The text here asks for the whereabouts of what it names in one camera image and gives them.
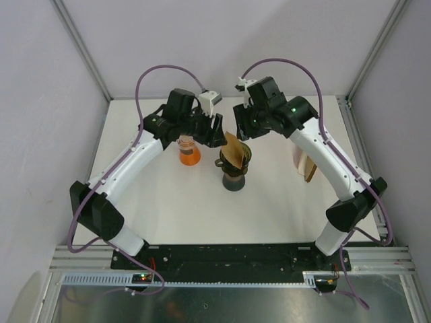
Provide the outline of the dark green dripper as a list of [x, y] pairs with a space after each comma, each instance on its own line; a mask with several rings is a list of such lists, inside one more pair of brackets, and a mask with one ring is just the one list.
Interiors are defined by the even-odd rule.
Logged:
[[237, 168], [236, 166], [231, 164], [223, 154], [222, 150], [220, 150], [219, 158], [214, 161], [216, 167], [221, 168], [223, 173], [231, 177], [238, 177], [241, 175], [245, 176], [248, 172], [248, 165], [252, 158], [252, 152], [247, 144], [241, 143], [241, 145], [244, 152], [244, 156], [242, 159], [242, 166], [240, 168]]

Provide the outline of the orange glass flask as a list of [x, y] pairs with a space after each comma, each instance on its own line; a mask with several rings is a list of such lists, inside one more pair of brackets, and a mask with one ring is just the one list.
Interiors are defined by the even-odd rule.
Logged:
[[201, 160], [201, 152], [198, 147], [192, 149], [181, 149], [179, 158], [182, 164], [186, 166], [194, 166]]

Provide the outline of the brown coffee filter stack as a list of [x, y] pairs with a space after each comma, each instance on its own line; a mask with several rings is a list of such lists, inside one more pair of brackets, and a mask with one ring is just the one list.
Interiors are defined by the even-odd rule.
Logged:
[[317, 165], [309, 155], [297, 145], [293, 147], [292, 156], [294, 166], [298, 173], [303, 176], [305, 182], [309, 183], [317, 170]]

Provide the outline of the clear glass dripper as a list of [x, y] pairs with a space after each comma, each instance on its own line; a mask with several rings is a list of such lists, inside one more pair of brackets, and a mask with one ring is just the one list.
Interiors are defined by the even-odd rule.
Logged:
[[192, 138], [192, 136], [188, 135], [181, 135], [177, 141], [178, 147], [180, 151], [185, 154], [189, 155], [193, 153], [194, 147], [195, 147], [195, 141]]

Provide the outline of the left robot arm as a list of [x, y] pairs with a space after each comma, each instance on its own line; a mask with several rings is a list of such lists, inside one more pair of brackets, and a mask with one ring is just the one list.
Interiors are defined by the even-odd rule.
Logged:
[[74, 219], [125, 252], [125, 260], [133, 268], [148, 263], [147, 242], [126, 225], [116, 208], [119, 198], [140, 171], [180, 136], [190, 136], [210, 148], [225, 145], [223, 117], [213, 111], [221, 99], [215, 91], [196, 96], [184, 89], [172, 90], [166, 103], [142, 118], [130, 144], [105, 170], [85, 184], [71, 185]]

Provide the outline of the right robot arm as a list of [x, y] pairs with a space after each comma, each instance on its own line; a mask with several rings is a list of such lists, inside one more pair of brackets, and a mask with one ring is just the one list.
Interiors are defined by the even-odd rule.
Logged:
[[283, 135], [309, 156], [335, 191], [338, 200], [327, 209], [327, 224], [314, 243], [317, 249], [310, 253], [315, 268], [328, 269], [356, 224], [375, 208], [387, 183], [355, 165], [319, 125], [319, 114], [310, 102], [302, 96], [287, 100], [272, 77], [239, 79], [236, 89], [244, 96], [244, 102], [233, 108], [236, 136], [246, 141], [270, 131]]

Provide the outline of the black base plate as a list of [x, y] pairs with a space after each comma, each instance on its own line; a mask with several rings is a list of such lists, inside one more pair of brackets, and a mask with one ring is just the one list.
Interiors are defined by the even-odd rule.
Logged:
[[164, 280], [217, 279], [229, 282], [293, 281], [305, 271], [333, 272], [352, 266], [347, 251], [324, 255], [312, 242], [284, 244], [162, 244], [146, 246], [129, 260], [113, 252], [114, 270], [152, 265]]

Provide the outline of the aluminium rail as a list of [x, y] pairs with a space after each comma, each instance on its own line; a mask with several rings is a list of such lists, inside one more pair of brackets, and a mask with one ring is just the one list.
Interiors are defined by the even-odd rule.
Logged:
[[[416, 266], [407, 247], [352, 247], [345, 248], [350, 256], [354, 274], [412, 275]], [[58, 246], [49, 266], [51, 272], [109, 271], [113, 249], [91, 246], [83, 252], [70, 253]]]

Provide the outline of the right aluminium frame post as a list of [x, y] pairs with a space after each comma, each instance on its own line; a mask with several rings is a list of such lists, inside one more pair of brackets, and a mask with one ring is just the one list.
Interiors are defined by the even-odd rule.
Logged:
[[392, 9], [390, 10], [385, 22], [380, 29], [376, 39], [374, 40], [364, 62], [362, 63], [360, 70], [354, 77], [353, 83], [351, 84], [345, 99], [347, 102], [352, 102], [358, 90], [365, 82], [368, 74], [371, 72], [374, 64], [378, 60], [383, 48], [392, 36], [395, 28], [403, 17], [411, 1], [409, 0], [397, 0], [394, 2]]

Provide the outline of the aluminium frame post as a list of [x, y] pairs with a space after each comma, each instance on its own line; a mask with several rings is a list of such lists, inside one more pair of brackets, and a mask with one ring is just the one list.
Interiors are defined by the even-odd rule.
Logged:
[[104, 82], [81, 34], [73, 18], [65, 4], [62, 0], [50, 0], [49, 1], [56, 12], [60, 22], [62, 23], [66, 33], [69, 35], [72, 44], [74, 45], [78, 55], [80, 56], [84, 66], [88, 70], [90, 77], [93, 79], [96, 87], [102, 94], [103, 98], [110, 102], [112, 100], [112, 96], [107, 88], [106, 83]]
[[376, 39], [374, 40], [364, 62], [362, 63], [360, 70], [354, 77], [353, 83], [351, 84], [345, 99], [347, 102], [352, 102], [358, 90], [365, 82], [368, 74], [371, 72], [374, 64], [378, 60], [383, 48], [392, 36], [395, 28], [403, 17], [411, 1], [409, 0], [397, 0], [394, 2], [392, 9], [390, 10], [385, 22], [380, 29]]

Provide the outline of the left aluminium frame post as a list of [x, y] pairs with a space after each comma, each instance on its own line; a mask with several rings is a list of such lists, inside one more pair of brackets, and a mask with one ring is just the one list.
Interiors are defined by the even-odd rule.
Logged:
[[102, 94], [103, 98], [110, 102], [112, 100], [112, 96], [107, 88], [106, 83], [104, 82], [81, 34], [73, 18], [65, 4], [62, 0], [50, 0], [49, 1], [56, 12], [60, 22], [62, 23], [66, 33], [69, 35], [72, 44], [74, 45], [78, 55], [80, 56], [84, 66], [88, 70], [90, 77], [93, 79], [96, 87]]

